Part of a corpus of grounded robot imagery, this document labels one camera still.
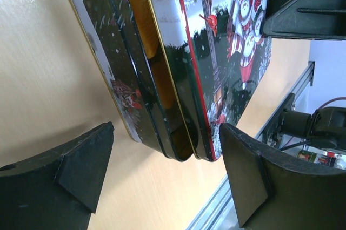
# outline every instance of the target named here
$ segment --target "gold rim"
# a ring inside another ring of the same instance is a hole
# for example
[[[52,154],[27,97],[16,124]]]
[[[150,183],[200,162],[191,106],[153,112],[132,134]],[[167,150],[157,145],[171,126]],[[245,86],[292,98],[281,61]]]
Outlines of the gold rim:
[[[193,144],[193,142],[192,142],[192,139],[191,139],[191,136],[190,136],[190,132],[189,132],[188,126],[187,126],[186,121],[185,121],[183,109],[182,109],[180,100],[179,100],[179,98],[178,98],[177,89],[176,89],[175,84],[174,84],[173,75],[172,75],[172,72],[171,72],[171,69],[170,69],[170,66],[169,66],[167,54],[166,54],[166,51],[165,51],[165,48],[164,48],[164,44],[163,44],[163,40],[162,40],[162,36],[161,36],[160,30],[159,30],[158,21],[157,21],[157,18],[156,18],[156,16],[155,16],[154,6],[153,6],[151,0],[148,0],[148,2],[149,2],[149,6],[150,6],[150,10],[151,10],[152,17],[154,18],[155,28],[156,28],[156,32],[157,32],[157,34],[158,34],[158,38],[159,38],[160,45],[161,45],[161,48],[162,48],[164,60],[165,60],[166,65],[167,65],[167,67],[168,67],[168,73],[169,73],[169,77],[170,77],[170,79],[171,79],[171,83],[172,83],[172,86],[173,86],[174,94],[175,94],[175,97],[176,97],[176,99],[177,99],[178,106],[179,106],[179,110],[180,110],[180,113],[181,113],[181,115],[182,115],[182,117],[183,117],[184,125],[185,125],[186,131],[187,131],[188,136],[189,136],[190,144],[191,144],[191,146],[192,146],[192,150],[193,150],[193,152],[194,152],[195,157],[196,157],[197,159],[200,159],[200,158],[198,157],[197,153],[196,153],[196,149],[195,149],[194,144]]]
[[[72,6],[72,9],[73,9],[75,15],[76,15],[76,18],[77,18],[77,20],[78,20],[78,22],[79,22],[79,25],[80,25],[80,27],[81,27],[81,29],[82,29],[82,31],[83,31],[84,37],[85,37],[86,41],[88,42],[88,45],[89,45],[90,51],[91,51],[91,53],[92,53],[92,55],[93,55],[93,57],[94,57],[94,60],[95,60],[95,62],[96,62],[96,64],[97,64],[99,70],[100,70],[100,71],[103,71],[102,68],[101,68],[101,65],[99,64],[99,61],[98,61],[98,59],[97,59],[97,56],[96,56],[96,54],[94,53],[94,50],[93,50],[93,48],[92,48],[92,46],[91,46],[91,43],[90,43],[89,38],[88,38],[88,35],[87,35],[87,33],[85,32],[83,23],[82,23],[82,21],[81,21],[79,15],[78,15],[78,12],[77,12],[77,10],[76,10],[76,7],[75,7],[75,5],[74,5],[74,2],[73,2],[73,0],[69,0],[69,2],[70,2],[70,4],[71,4],[71,6]],[[108,81],[107,81],[106,76],[105,76],[103,73],[101,73],[101,74],[102,74],[102,77],[103,77],[103,79],[104,79],[104,82],[105,82],[106,85],[107,85],[108,91],[109,91],[109,93],[110,93],[111,96],[112,96],[112,99],[113,99],[113,101],[114,101],[114,104],[115,104],[115,106],[116,106],[117,109],[118,109],[118,112],[119,112],[119,114],[120,114],[120,118],[121,118],[121,120],[123,121],[123,124],[124,124],[124,126],[125,126],[125,128],[126,128],[126,131],[128,132],[128,134],[129,134],[129,136],[131,137],[131,139],[132,139],[133,141],[136,142],[136,140],[134,139],[134,137],[133,137],[132,134],[130,133],[130,130],[129,130],[129,128],[128,128],[128,125],[127,125],[127,123],[126,123],[126,121],[125,121],[125,119],[124,119],[124,116],[123,116],[123,114],[122,114],[122,112],[121,112],[121,110],[120,110],[120,108],[119,108],[119,106],[118,106],[117,100],[115,99],[114,94],[113,94],[113,92],[112,92],[112,90],[111,90],[111,88],[110,88],[110,86],[109,86],[109,84],[108,84]]]

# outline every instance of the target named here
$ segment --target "cookie tin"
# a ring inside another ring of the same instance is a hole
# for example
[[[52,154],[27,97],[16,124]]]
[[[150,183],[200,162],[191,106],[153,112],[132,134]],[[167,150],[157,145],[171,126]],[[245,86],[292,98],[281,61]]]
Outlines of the cookie tin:
[[[136,141],[215,161],[270,61],[268,0],[71,0]]]

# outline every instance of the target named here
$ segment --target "tin edge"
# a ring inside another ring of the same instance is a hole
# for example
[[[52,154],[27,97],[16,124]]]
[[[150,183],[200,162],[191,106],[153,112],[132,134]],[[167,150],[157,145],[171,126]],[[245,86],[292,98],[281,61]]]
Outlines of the tin edge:
[[[113,8],[114,13],[117,13],[114,0],[109,0],[109,1],[110,1],[111,7]],[[135,28],[135,31],[136,31],[137,35],[139,35],[139,31],[138,31],[136,22],[134,21],[132,24],[133,24],[133,26],[134,26],[134,28]],[[124,39],[124,45],[125,45],[125,48],[126,48],[126,50],[127,50],[128,57],[129,57],[129,59],[130,59],[130,62],[131,62],[131,64],[132,64],[132,68],[133,68],[133,71],[134,71],[134,74],[135,74],[135,77],[136,77],[138,86],[140,86],[141,84],[143,85],[143,81],[142,81],[142,79],[140,78],[140,76],[139,76],[139,74],[138,74],[138,72],[137,72],[137,67],[136,67],[136,64],[135,64],[135,61],[134,61],[132,52],[129,50],[130,48],[128,47],[127,40],[125,40],[125,39],[126,39],[126,36],[125,36],[125,34],[123,33],[123,30],[121,30],[120,33],[121,33],[121,35],[122,35],[122,38]],[[155,96],[156,96],[157,101],[159,102],[159,98],[158,98],[158,95],[157,95],[157,92],[156,92],[156,86],[154,85],[154,79],[153,79],[152,74],[151,74],[151,71],[150,71],[150,69],[149,69],[149,64],[148,64],[147,56],[146,56],[146,53],[145,53],[145,51],[144,51],[144,46],[142,45],[142,41],[141,41],[140,37],[137,36],[137,39],[138,39],[138,41],[139,41],[139,44],[141,45],[143,58],[144,58],[144,60],[145,60],[146,67],[147,67],[147,69],[148,69],[148,73],[149,73],[149,75],[150,75],[150,77],[151,77],[151,79],[150,79],[150,81],[151,81],[151,86],[153,87],[153,89],[155,89]],[[163,110],[162,110],[162,108],[161,108],[161,104],[158,104],[158,106],[159,106],[159,109],[160,109],[160,111],[161,111],[161,114],[163,115],[164,112],[163,112]],[[174,154],[174,155],[172,156],[172,155],[168,155],[168,154],[167,154],[167,150],[164,148],[164,145],[163,145],[163,142],[162,142],[162,139],[161,139],[161,136],[162,136],[162,135],[159,133],[159,131],[158,131],[158,129],[157,129],[156,119],[154,119],[154,115],[153,115],[153,113],[150,111],[150,109],[149,109],[147,106],[145,106],[145,108],[146,108],[147,113],[148,113],[148,115],[149,115],[149,118],[150,118],[152,127],[153,127],[153,129],[154,129],[154,131],[155,131],[155,133],[156,133],[156,138],[157,138],[157,141],[158,141],[158,143],[159,143],[159,145],[160,145],[162,154],[163,154],[166,158],[168,158],[168,159],[172,159],[172,158],[173,158],[173,159],[175,159],[175,160],[181,161],[180,159],[178,159],[178,155],[177,155],[177,152],[176,152],[176,149],[175,149],[174,146],[171,145],[172,151],[173,151],[173,154]],[[169,138],[170,142],[172,142],[172,140],[171,140],[171,135],[170,135],[170,134],[168,134],[168,138]]]
[[[182,109],[182,106],[181,106],[181,103],[180,103],[180,100],[179,100],[179,97],[178,97],[178,92],[177,92],[177,89],[176,89],[176,87],[175,87],[175,83],[174,83],[174,80],[173,80],[173,75],[172,75],[172,72],[171,72],[171,68],[170,68],[170,66],[169,66],[169,62],[168,62],[166,50],[165,50],[165,47],[164,47],[164,44],[163,44],[162,35],[161,35],[161,33],[160,33],[160,30],[159,30],[157,18],[156,18],[156,16],[155,16],[154,6],[153,6],[151,0],[148,0],[148,2],[149,2],[150,10],[151,10],[151,15],[152,15],[152,17],[153,17],[153,19],[154,19],[156,32],[157,32],[157,35],[158,35],[158,38],[159,38],[159,41],[160,41],[160,45],[161,45],[161,48],[162,48],[163,57],[164,57],[164,60],[165,60],[165,62],[166,62],[166,65],[167,65],[167,67],[168,67],[168,73],[169,73],[169,77],[170,77],[170,79],[171,79],[171,83],[172,83],[172,86],[173,86],[174,95],[175,95],[175,97],[176,97],[176,99],[177,99],[178,106],[179,106],[179,110],[180,110],[180,113],[181,113],[181,115],[182,115],[182,117],[183,117],[184,125],[185,125],[186,131],[187,131],[187,134],[188,134],[188,137],[189,137],[189,140],[190,140],[190,144],[191,144],[191,146],[192,146],[192,150],[194,151],[195,157],[196,157],[197,159],[200,159],[200,157],[198,157],[198,155],[197,155],[196,149],[195,149],[194,144],[193,144],[193,142],[192,142],[192,138],[191,138],[191,136],[190,136],[190,132],[189,132],[188,126],[187,126],[186,121],[185,121],[183,109]]]
[[[202,82],[201,82],[201,78],[199,76],[198,64],[197,64],[197,60],[196,60],[196,56],[195,56],[195,50],[194,50],[194,46],[192,44],[192,40],[191,40],[191,36],[190,36],[189,23],[188,23],[188,17],[187,17],[187,14],[186,14],[184,0],[179,0],[179,3],[180,3],[180,6],[181,6],[181,10],[184,13],[184,17],[185,17],[185,24],[186,24],[186,29],[185,30],[186,30],[186,34],[187,34],[187,38],[188,38],[188,44],[189,44],[189,48],[190,48],[190,53],[191,53],[190,56],[191,56],[191,60],[192,60],[192,65],[194,67],[194,72],[195,72],[195,76],[196,76],[198,95],[199,95],[199,98],[200,98],[201,102],[205,103],[204,97],[203,97]],[[216,159],[216,156],[215,156],[214,144],[213,144],[212,137],[211,137],[211,128],[210,128],[210,125],[209,125],[207,110],[205,109],[205,105],[203,105],[202,103],[201,103],[201,108],[202,108],[202,111],[203,111],[205,128],[207,129],[209,148],[211,150],[212,160],[215,161],[217,159]]]
[[[75,5],[74,5],[74,3],[73,3],[73,0],[69,0],[69,2],[70,2],[70,4],[71,4],[71,7],[72,7],[72,9],[73,9],[73,11],[74,11],[74,13],[75,13],[75,16],[76,16],[77,20],[78,20],[79,26],[80,26],[81,29],[82,29],[82,32],[83,32],[83,34],[84,34],[84,37],[85,37],[86,41],[88,42],[89,49],[90,49],[90,51],[91,51],[91,53],[92,53],[92,55],[93,55],[93,57],[94,57],[94,60],[95,60],[95,62],[96,62],[96,64],[97,64],[97,66],[98,66],[98,69],[99,69],[100,71],[102,71],[102,68],[101,68],[101,66],[100,66],[100,64],[99,64],[99,61],[98,61],[98,59],[97,59],[97,57],[96,57],[96,55],[95,55],[95,53],[94,53],[94,51],[93,51],[93,49],[92,49],[91,43],[90,43],[90,41],[89,41],[89,39],[88,39],[87,33],[85,32],[83,23],[82,23],[82,21],[81,21],[79,15],[78,15],[78,12],[77,12],[76,7],[75,7]],[[103,77],[104,82],[106,83],[107,89],[108,89],[109,93],[110,93],[111,96],[112,96],[113,102],[114,102],[115,106],[117,107],[117,110],[118,110],[118,112],[119,112],[119,115],[120,115],[121,120],[123,121],[123,124],[124,124],[124,126],[125,126],[125,128],[126,128],[126,131],[128,132],[130,138],[131,138],[133,141],[137,142],[137,141],[133,138],[132,134],[130,133],[130,130],[129,130],[128,126],[127,126],[127,123],[126,123],[126,121],[125,121],[125,119],[124,119],[124,117],[123,117],[123,114],[121,113],[121,110],[120,110],[120,108],[118,107],[118,104],[117,104],[117,101],[116,101],[116,99],[115,99],[115,97],[114,97],[114,94],[113,94],[113,92],[111,91],[111,89],[110,89],[110,87],[109,87],[109,85],[108,85],[108,81],[107,81],[105,75],[104,75],[103,73],[101,73],[101,74],[102,74],[102,77]]]

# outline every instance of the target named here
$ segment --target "red bird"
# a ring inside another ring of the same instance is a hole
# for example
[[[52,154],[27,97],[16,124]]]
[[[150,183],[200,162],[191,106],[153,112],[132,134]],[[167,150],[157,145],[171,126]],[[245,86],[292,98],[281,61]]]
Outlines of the red bird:
[[[139,89],[136,89],[136,95],[137,95],[138,98],[142,96],[141,92],[139,91]]]
[[[211,122],[212,125],[220,125],[221,123],[225,123],[226,116],[224,114],[221,114],[219,118],[216,121]]]
[[[216,32],[217,32],[217,19],[215,15],[209,15],[207,18],[203,17],[201,14],[199,15],[202,19],[207,21],[207,24],[209,27],[212,29],[214,32],[214,37],[216,37]]]

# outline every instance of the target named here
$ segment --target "red trim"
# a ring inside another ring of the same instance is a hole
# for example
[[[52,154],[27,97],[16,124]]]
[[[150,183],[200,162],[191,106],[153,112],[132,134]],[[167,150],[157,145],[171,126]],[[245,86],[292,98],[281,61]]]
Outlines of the red trim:
[[[186,34],[187,34],[187,37],[188,37],[188,44],[189,44],[190,53],[191,53],[192,65],[194,67],[194,72],[195,72],[195,76],[196,76],[196,80],[197,80],[197,88],[198,88],[199,98],[204,103],[201,77],[199,76],[197,60],[196,60],[196,56],[195,56],[195,52],[194,52],[194,46],[192,45],[192,40],[191,40],[191,36],[190,36],[188,17],[186,15],[186,9],[185,9],[184,0],[179,0],[179,3],[180,3],[180,8],[181,8],[181,10],[182,10],[182,12],[184,13],[184,16],[185,16],[185,23],[186,23],[185,30],[186,30]],[[203,110],[204,120],[206,122],[205,126],[207,128],[207,135],[208,135],[208,138],[209,138],[209,144],[210,144],[210,149],[211,149],[211,156],[212,156],[213,160],[216,160],[214,145],[212,144],[212,139],[211,139],[211,128],[210,128],[209,122],[208,122],[207,110],[205,109],[204,105],[202,105],[202,110]]]
[[[327,152],[327,157],[335,157],[335,153]]]

